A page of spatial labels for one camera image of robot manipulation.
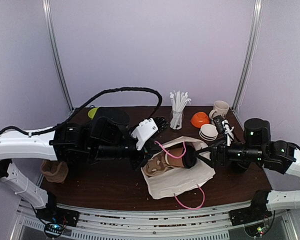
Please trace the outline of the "stack of pulp cup carriers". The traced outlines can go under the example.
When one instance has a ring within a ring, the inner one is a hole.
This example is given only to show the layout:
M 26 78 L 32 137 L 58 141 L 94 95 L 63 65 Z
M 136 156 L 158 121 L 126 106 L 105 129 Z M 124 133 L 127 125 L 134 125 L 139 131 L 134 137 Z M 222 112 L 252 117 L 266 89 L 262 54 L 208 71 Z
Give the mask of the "stack of pulp cup carriers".
M 64 161 L 43 160 L 40 171 L 48 182 L 63 184 L 69 168 Z

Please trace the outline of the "single pulp cup carrier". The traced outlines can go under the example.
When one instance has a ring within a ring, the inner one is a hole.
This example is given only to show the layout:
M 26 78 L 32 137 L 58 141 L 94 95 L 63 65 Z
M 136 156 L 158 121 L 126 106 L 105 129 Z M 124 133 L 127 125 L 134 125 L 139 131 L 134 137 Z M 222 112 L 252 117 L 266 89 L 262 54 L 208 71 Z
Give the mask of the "single pulp cup carrier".
M 166 153 L 162 152 L 150 159 L 141 169 L 148 177 L 161 175 L 169 170 L 177 168 L 166 163 Z

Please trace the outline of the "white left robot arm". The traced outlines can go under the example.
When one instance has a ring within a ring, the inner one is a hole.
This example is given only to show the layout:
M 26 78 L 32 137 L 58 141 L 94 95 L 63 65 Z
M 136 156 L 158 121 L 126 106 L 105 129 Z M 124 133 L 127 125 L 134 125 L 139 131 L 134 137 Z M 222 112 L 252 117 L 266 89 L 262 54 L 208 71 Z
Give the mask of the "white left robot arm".
M 43 159 L 65 163 L 128 159 L 135 170 L 153 155 L 149 140 L 159 130 L 154 118 L 129 130 L 129 115 L 118 108 L 100 107 L 87 124 L 60 124 L 55 130 L 34 132 L 0 130 L 0 181 L 41 210 L 51 222 L 62 218 L 53 194 L 36 186 L 12 162 L 13 159 Z

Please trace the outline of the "white pink paper bag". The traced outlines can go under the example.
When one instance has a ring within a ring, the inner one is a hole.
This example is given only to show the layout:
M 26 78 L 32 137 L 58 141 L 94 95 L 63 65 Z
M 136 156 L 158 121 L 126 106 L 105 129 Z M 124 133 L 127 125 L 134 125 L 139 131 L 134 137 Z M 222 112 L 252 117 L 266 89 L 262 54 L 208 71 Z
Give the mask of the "white pink paper bag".
M 190 145 L 199 150 L 208 145 L 202 140 L 181 136 L 171 141 L 158 145 L 160 153 L 166 153 L 169 148 L 173 146 L 180 146 L 181 144 Z M 163 198 L 174 197 L 177 202 L 178 196 L 193 189 L 202 190 L 201 187 L 215 175 L 215 170 L 209 167 L 200 159 L 196 158 L 196 164 L 191 168 L 177 167 L 161 175 L 148 177 L 141 169 L 142 175 L 148 187 L 148 192 L 155 200 Z

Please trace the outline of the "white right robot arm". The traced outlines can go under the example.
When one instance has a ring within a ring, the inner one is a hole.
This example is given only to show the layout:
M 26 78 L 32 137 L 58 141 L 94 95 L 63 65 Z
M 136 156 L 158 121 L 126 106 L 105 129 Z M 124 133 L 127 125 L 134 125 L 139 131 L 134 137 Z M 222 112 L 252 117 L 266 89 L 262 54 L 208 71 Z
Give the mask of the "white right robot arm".
M 214 168 L 230 162 L 238 172 L 244 172 L 251 163 L 282 175 L 300 178 L 300 146 L 284 140 L 271 140 L 271 127 L 267 120 L 250 118 L 244 122 L 243 142 L 211 145 L 195 152 L 195 156 Z M 258 190 L 251 204 L 239 210 L 249 220 L 256 221 L 267 212 L 300 209 L 300 190 Z

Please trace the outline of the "stack of black cup lids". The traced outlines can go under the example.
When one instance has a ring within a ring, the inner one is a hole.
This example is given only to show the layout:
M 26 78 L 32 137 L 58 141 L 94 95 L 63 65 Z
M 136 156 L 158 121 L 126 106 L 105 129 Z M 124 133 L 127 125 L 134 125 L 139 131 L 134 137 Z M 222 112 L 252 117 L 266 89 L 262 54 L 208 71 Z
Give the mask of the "stack of black cup lids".
M 236 174 L 243 174 L 249 169 L 249 163 L 232 161 L 230 164 L 231 170 Z

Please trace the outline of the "aluminium frame post right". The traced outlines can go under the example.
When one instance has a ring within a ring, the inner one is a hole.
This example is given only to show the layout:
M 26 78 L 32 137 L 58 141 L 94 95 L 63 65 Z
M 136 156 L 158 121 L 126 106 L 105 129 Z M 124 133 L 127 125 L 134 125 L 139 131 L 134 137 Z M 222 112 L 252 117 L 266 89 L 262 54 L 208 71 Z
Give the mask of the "aluminium frame post right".
M 252 20 L 250 25 L 249 38 L 247 42 L 246 53 L 243 61 L 243 66 L 239 78 L 238 87 L 236 90 L 235 98 L 232 105 L 232 110 L 235 113 L 240 111 L 240 106 L 243 103 L 245 92 L 248 86 L 248 81 L 250 78 L 252 70 L 252 62 L 255 51 L 257 49 L 258 38 L 260 34 L 260 27 L 262 21 L 262 11 L 263 11 L 263 0 L 255 0 L 254 8 L 252 14 Z

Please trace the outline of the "aluminium frame post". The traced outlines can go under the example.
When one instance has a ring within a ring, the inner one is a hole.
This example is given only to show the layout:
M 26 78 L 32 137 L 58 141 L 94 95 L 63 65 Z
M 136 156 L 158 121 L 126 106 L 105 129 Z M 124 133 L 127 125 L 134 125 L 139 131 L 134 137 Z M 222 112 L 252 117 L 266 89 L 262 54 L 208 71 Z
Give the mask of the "aluminium frame post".
M 240 106 L 243 103 L 245 92 L 248 86 L 248 81 L 250 78 L 252 70 L 252 62 L 255 51 L 257 49 L 258 38 L 260 34 L 260 27 L 262 21 L 262 11 L 263 11 L 263 0 L 255 0 L 254 8 L 252 14 L 252 20 L 250 25 L 249 38 L 247 42 L 246 53 L 243 61 L 243 66 L 239 78 L 238 87 L 236 90 L 235 98 L 232 105 L 232 110 L 235 113 L 240 111 Z
M 50 0 L 42 0 L 43 14 L 47 26 L 47 31 L 49 35 L 50 46 L 52 50 L 53 62 L 55 66 L 55 70 L 57 73 L 57 78 L 61 87 L 61 92 L 65 99 L 67 108 L 70 112 L 74 110 L 73 103 L 71 101 L 70 93 L 67 87 L 67 83 L 64 76 L 64 71 L 62 68 L 61 58 L 58 50 L 57 39 L 54 29 L 53 16 L 51 12 L 51 1 Z

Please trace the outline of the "stack of brown paper cups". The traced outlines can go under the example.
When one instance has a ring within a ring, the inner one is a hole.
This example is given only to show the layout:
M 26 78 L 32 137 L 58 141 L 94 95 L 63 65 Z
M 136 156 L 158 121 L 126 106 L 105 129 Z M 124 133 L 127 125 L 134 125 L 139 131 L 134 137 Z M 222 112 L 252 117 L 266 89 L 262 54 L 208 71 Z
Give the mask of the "stack of brown paper cups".
M 218 134 L 217 128 L 212 124 L 204 124 L 199 130 L 200 137 L 207 141 L 215 140 Z

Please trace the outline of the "black cup lid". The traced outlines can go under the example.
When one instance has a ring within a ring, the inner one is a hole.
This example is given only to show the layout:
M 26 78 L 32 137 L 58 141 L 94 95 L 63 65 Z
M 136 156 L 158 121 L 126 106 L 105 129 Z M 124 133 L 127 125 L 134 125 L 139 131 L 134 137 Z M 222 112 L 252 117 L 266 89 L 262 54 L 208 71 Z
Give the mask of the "black cup lid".
M 182 157 L 183 166 L 186 169 L 192 168 L 197 162 L 196 150 L 191 145 L 186 145 L 185 154 Z

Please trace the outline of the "single brown paper cup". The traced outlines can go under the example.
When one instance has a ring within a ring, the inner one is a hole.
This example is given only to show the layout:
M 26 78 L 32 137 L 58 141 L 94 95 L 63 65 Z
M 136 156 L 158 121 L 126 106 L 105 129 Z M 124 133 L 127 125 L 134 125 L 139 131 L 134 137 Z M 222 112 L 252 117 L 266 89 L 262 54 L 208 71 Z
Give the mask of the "single brown paper cup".
M 185 168 L 183 157 L 185 156 L 186 148 L 184 144 L 173 146 L 165 153 L 164 161 L 168 166 L 174 168 Z

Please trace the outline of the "aluminium frame post left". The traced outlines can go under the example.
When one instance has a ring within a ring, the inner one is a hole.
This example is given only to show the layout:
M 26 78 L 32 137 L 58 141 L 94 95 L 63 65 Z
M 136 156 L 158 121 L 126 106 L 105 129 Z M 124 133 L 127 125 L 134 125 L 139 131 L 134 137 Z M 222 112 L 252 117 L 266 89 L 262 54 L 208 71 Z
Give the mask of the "aluminium frame post left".
M 70 112 L 74 110 L 73 103 L 71 101 L 70 93 L 67 87 L 67 83 L 64 76 L 64 71 L 62 68 L 61 58 L 58 50 L 57 39 L 54 29 L 53 16 L 51 12 L 51 1 L 50 0 L 42 0 L 43 14 L 47 26 L 47 31 L 49 35 L 50 46 L 52 50 L 53 62 L 55 66 L 55 70 L 57 73 L 57 78 L 61 87 L 61 92 L 65 99 L 67 108 Z

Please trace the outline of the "glass jar of straws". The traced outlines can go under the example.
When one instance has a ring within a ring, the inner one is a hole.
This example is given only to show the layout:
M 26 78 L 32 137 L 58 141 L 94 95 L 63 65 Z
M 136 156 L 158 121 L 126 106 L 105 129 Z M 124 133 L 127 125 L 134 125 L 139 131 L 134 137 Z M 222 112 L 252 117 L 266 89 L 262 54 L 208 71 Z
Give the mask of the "glass jar of straws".
M 171 102 L 170 128 L 180 130 L 182 128 L 184 109 L 192 100 L 189 98 L 188 92 L 181 92 L 180 90 L 170 92 L 169 98 Z

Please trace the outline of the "white ceramic mug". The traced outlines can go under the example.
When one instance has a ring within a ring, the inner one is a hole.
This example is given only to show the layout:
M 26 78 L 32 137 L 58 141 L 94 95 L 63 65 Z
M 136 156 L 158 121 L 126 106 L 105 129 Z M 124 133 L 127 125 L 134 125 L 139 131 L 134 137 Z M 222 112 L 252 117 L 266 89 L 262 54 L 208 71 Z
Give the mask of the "white ceramic mug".
M 213 120 L 216 116 L 221 116 L 223 119 L 226 118 L 226 115 L 230 109 L 230 105 L 223 101 L 223 100 L 217 100 L 213 104 L 213 109 L 209 113 L 209 119 Z

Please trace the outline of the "green plastic bowl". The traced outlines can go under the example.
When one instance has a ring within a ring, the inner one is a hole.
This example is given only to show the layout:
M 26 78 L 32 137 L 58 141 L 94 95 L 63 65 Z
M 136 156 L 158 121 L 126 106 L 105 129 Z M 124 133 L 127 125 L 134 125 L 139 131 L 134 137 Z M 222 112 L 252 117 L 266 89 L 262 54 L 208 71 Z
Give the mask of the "green plastic bowl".
M 97 111 L 98 111 L 98 107 L 93 107 L 88 111 L 87 115 L 90 120 L 92 120 L 94 118 Z

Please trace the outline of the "orange plastic bowl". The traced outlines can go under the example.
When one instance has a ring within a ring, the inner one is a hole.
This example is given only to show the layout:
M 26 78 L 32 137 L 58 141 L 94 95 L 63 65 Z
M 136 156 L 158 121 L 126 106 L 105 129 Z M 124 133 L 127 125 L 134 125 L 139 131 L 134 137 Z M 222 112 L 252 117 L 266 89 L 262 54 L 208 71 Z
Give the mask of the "orange plastic bowl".
M 205 112 L 200 111 L 192 116 L 190 122 L 195 128 L 200 129 L 203 125 L 209 124 L 210 119 Z

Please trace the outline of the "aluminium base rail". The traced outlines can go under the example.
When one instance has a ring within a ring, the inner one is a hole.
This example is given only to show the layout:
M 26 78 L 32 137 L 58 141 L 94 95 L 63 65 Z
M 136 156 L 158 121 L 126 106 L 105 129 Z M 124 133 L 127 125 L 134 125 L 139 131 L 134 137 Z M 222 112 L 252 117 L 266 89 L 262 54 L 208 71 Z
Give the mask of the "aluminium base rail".
M 249 201 L 203 207 L 199 210 L 123 211 L 85 208 L 59 204 L 79 212 L 75 227 L 66 226 L 57 240 L 299 240 L 291 212 L 276 211 L 268 234 L 251 237 L 251 227 L 267 224 L 256 221 L 233 226 L 231 210 L 245 208 Z M 8 240 L 48 240 L 44 225 L 28 202 L 21 200 Z

